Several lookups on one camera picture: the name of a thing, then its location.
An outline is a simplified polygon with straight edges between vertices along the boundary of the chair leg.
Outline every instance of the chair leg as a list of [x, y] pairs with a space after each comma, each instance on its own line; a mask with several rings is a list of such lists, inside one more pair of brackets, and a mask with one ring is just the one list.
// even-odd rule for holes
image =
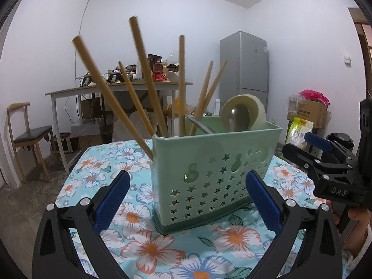
[[35, 162], [36, 162], [36, 166], [38, 166], [39, 162], [38, 162], [38, 158], [36, 157], [35, 148], [31, 146], [31, 150], [32, 150], [33, 158], [35, 159]]
[[41, 163], [41, 165], [43, 166], [43, 169], [44, 169], [44, 173], [45, 173], [46, 179], [48, 180], [48, 182], [52, 182], [52, 180], [51, 180], [50, 177], [49, 177], [47, 167], [45, 166], [43, 156], [41, 155], [41, 151], [40, 151], [39, 143], [36, 143], [35, 146], [36, 146], [36, 151], [38, 152], [38, 156], [39, 156], [39, 159], [40, 159], [40, 163]]
[[25, 173], [23, 173], [23, 170], [22, 170], [22, 167], [21, 167], [21, 162], [19, 161], [18, 153], [17, 153], [17, 150], [16, 150], [15, 147], [13, 147], [13, 151], [14, 151], [14, 157], [16, 158], [16, 162], [17, 162], [17, 165], [18, 165], [18, 168], [19, 168], [19, 172], [22, 175], [22, 181], [25, 183], [26, 182]]
[[61, 164], [60, 158], [59, 158], [58, 153], [57, 153], [57, 145], [55, 144], [55, 140], [53, 138], [53, 133], [52, 132], [50, 132], [50, 139], [51, 139], [51, 142], [52, 142], [52, 149], [54, 151], [54, 157], [57, 160], [58, 164]]

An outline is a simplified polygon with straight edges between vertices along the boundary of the wooden table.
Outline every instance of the wooden table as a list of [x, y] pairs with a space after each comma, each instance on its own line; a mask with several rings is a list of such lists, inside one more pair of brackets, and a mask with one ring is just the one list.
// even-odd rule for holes
[[[174, 106], [174, 99], [176, 97], [176, 90], [179, 89], [178, 82], [154, 82], [155, 89], [159, 91], [171, 91], [172, 92], [172, 106]], [[132, 83], [135, 90], [147, 90], [147, 86], [145, 81], [138, 81]], [[115, 84], [109, 84], [110, 90], [112, 92], [118, 92], [118, 91], [127, 91], [128, 88], [125, 85], [125, 83], [115, 83]], [[81, 113], [81, 96], [85, 94], [92, 94], [92, 93], [100, 93], [100, 89], [96, 85], [92, 86], [86, 86], [86, 87], [77, 87], [77, 88], [71, 88], [71, 89], [65, 89], [55, 92], [46, 93], [46, 96], [51, 96], [52, 99], [52, 113], [53, 113], [53, 127], [54, 132], [56, 134], [58, 148], [61, 154], [62, 163], [65, 168], [66, 173], [69, 173], [70, 166], [72, 166], [75, 162], [75, 159], [79, 156], [81, 153], [80, 151], [77, 152], [77, 154], [72, 158], [72, 160], [68, 163], [66, 161], [66, 156], [63, 151], [62, 147], [62, 141], [60, 137], [60, 129], [58, 126], [58, 118], [57, 118], [57, 108], [56, 108], [56, 99], [60, 99], [62, 97], [69, 97], [69, 96], [78, 96], [78, 111], [79, 116], [82, 119], [82, 113]], [[172, 120], [171, 120], [171, 128], [170, 133], [171, 136], [174, 135], [174, 108], [172, 108]]]

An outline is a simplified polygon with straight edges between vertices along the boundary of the hand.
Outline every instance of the hand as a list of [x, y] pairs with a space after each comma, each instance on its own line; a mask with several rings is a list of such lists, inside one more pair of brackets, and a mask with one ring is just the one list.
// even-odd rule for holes
[[[340, 222], [340, 218], [333, 213], [332, 201], [327, 200], [327, 204], [331, 209], [335, 224], [338, 225], [338, 223]], [[362, 249], [364, 243], [366, 242], [368, 234], [368, 225], [371, 220], [371, 213], [368, 209], [358, 206], [351, 208], [348, 212], [348, 216], [351, 220], [355, 220], [358, 223], [351, 231], [350, 235], [345, 240], [342, 247], [345, 250], [349, 250], [353, 257], [355, 258], [356, 256], [358, 256], [360, 250]]]

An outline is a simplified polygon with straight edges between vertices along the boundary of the refrigerator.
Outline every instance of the refrigerator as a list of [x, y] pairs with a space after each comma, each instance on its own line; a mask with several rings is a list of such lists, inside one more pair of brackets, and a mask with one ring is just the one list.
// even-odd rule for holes
[[220, 41], [221, 64], [225, 60], [228, 63], [219, 83], [221, 108], [234, 96], [252, 94], [267, 110], [269, 52], [266, 41], [238, 31]]

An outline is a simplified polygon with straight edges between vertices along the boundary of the wooden chair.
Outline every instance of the wooden chair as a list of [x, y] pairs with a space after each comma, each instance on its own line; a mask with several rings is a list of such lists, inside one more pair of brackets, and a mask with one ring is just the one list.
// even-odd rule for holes
[[[30, 123], [28, 121], [28, 114], [27, 114], [27, 106], [30, 106], [30, 103], [15, 103], [15, 104], [9, 105], [8, 108], [6, 109], [7, 116], [8, 116], [9, 134], [10, 134], [10, 140], [12, 142], [12, 147], [13, 147], [13, 151], [14, 151], [14, 157], [16, 158], [16, 161], [17, 161], [17, 164], [18, 164], [18, 167], [19, 167], [19, 171], [21, 172], [23, 181], [25, 182], [26, 181], [25, 173], [22, 170], [21, 163], [19, 161], [16, 148], [27, 147], [28, 151], [32, 150], [33, 157], [35, 158], [36, 164], [38, 165], [39, 164], [38, 159], [36, 157], [35, 149], [33, 147], [33, 146], [35, 146], [36, 151], [37, 151], [38, 156], [39, 156], [40, 163], [41, 163], [41, 165], [44, 169], [45, 176], [46, 176], [47, 180], [49, 182], [51, 182], [52, 180], [49, 177], [47, 167], [45, 166], [43, 157], [41, 155], [41, 151], [40, 151], [40, 147], [39, 147], [39, 141], [42, 140], [42, 139], [45, 139], [46, 141], [48, 141], [49, 140], [49, 135], [48, 134], [50, 134], [51, 140], [52, 140], [52, 147], [53, 147], [53, 150], [55, 152], [54, 154], [55, 154], [56, 159], [59, 162], [59, 158], [58, 158], [58, 155], [57, 155], [57, 147], [56, 147], [56, 144], [55, 144], [54, 138], [53, 138], [52, 126], [44, 126], [44, 127], [30, 129]], [[12, 125], [10, 123], [11, 112], [14, 112], [14, 111], [16, 111], [18, 109], [21, 109], [23, 107], [25, 108], [25, 124], [26, 124], [26, 130], [27, 131], [25, 133], [23, 133], [22, 135], [20, 135], [19, 137], [17, 137], [16, 139], [13, 139]]]

